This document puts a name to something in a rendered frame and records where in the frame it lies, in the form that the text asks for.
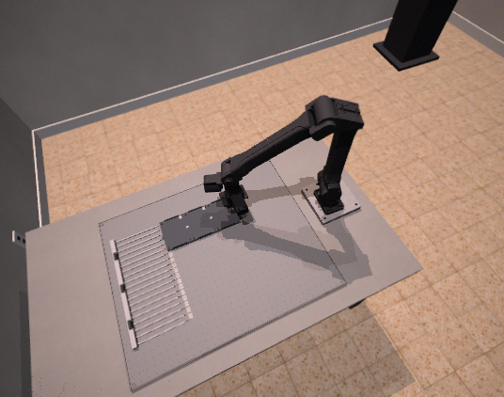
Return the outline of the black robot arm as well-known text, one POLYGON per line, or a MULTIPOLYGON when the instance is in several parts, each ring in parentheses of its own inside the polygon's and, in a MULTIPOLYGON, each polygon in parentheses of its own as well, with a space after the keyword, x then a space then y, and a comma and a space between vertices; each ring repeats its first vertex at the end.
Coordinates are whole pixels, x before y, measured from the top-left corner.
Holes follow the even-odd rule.
POLYGON ((224 191, 228 205, 233 204, 237 215, 243 216, 248 213, 248 207, 244 201, 244 190, 239 185, 243 176, 310 137, 320 141, 334 133, 326 165, 317 175, 316 185, 320 188, 314 190, 313 194, 326 215, 343 210, 344 204, 340 199, 342 196, 341 173, 354 136, 359 129, 364 127, 359 105, 322 95, 306 104, 305 109, 306 111, 300 117, 287 126, 249 150, 223 161, 221 172, 204 175, 205 193, 221 192, 224 185, 225 190, 230 193, 224 191), (232 193, 236 194, 231 195, 232 193))

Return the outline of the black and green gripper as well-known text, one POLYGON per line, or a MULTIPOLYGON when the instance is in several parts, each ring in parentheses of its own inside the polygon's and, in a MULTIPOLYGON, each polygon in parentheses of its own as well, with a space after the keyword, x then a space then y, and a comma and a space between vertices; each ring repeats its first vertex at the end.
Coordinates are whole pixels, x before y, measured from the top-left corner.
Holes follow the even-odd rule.
MULTIPOLYGON (((245 199, 248 199, 248 195, 247 195, 247 193, 246 193, 246 191, 245 191, 245 189, 244 189, 243 185, 242 185, 242 184, 240 184, 240 186, 241 186, 241 187, 243 188, 243 190, 244 190, 244 198, 245 198, 245 199)), ((239 190, 240 190, 240 188, 239 188, 239 190)), ((239 192, 239 190, 238 190, 238 192, 239 192)), ((238 192, 236 192, 236 193, 238 193, 238 192)), ((232 193, 231 195, 236 194, 236 193, 232 193)), ((219 193, 219 197, 221 198, 221 200, 222 200, 222 202, 223 202, 224 207, 226 207, 226 206, 227 206, 227 208, 232 208, 232 209, 235 209, 235 208, 233 207, 233 204, 228 205, 228 202, 227 202, 227 200, 226 200, 226 196, 225 196, 225 192, 224 192, 224 191, 223 191, 223 192, 221 192, 221 193, 219 193)))

